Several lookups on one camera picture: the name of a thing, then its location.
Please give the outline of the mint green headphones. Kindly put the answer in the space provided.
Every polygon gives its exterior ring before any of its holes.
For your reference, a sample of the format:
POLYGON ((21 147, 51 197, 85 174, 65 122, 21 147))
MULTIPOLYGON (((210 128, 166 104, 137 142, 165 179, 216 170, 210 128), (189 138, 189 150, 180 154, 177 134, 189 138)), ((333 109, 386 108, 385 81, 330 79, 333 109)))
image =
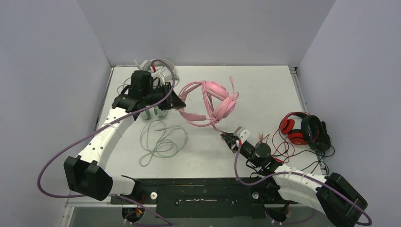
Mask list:
POLYGON ((146 154, 139 158, 141 167, 147 167, 155 157, 166 159, 176 156, 189 140, 189 133, 184 127, 178 124, 168 126, 164 122, 167 110, 155 107, 153 113, 153 118, 150 110, 140 114, 147 122, 139 136, 140 146, 146 151, 146 154))

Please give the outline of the pink cat-ear headphones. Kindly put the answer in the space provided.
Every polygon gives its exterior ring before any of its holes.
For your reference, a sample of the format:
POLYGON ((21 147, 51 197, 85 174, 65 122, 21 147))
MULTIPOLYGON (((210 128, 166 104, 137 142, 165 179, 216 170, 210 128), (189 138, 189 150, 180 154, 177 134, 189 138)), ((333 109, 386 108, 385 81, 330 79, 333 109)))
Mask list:
POLYGON ((211 126, 221 132, 216 124, 227 118, 235 109, 239 93, 235 91, 234 79, 229 77, 232 92, 228 92, 225 86, 215 81, 195 81, 185 85, 178 97, 185 102, 188 95, 197 88, 201 88, 203 103, 208 115, 189 113, 184 108, 178 109, 180 115, 191 125, 196 127, 211 126))

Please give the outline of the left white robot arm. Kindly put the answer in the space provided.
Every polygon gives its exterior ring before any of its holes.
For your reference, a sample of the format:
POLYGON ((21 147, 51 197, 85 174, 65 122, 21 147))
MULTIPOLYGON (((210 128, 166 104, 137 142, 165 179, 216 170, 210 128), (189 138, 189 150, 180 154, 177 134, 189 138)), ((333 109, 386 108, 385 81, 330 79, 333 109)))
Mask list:
POLYGON ((153 107, 170 110, 186 106, 174 92, 175 79, 173 76, 172 81, 162 82, 148 71, 132 73, 131 83, 114 99, 102 127, 75 157, 66 158, 63 166, 71 191, 98 201, 120 194, 129 203, 141 199, 141 189, 133 179, 110 176, 105 169, 119 140, 141 112, 153 107))

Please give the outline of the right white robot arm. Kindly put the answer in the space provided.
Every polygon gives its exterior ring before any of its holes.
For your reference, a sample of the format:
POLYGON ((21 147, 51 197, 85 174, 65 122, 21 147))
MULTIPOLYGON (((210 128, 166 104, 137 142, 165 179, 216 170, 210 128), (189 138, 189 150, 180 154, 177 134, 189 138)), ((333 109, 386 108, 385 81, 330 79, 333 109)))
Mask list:
POLYGON ((324 214, 336 227, 372 225, 366 213, 367 200, 338 173, 317 175, 297 170, 271 155, 265 142, 251 144, 248 131, 221 133, 222 140, 235 153, 234 173, 237 181, 245 186, 267 186, 268 198, 273 202, 295 202, 324 214), (256 179, 241 178, 238 159, 242 156, 257 170, 256 179))

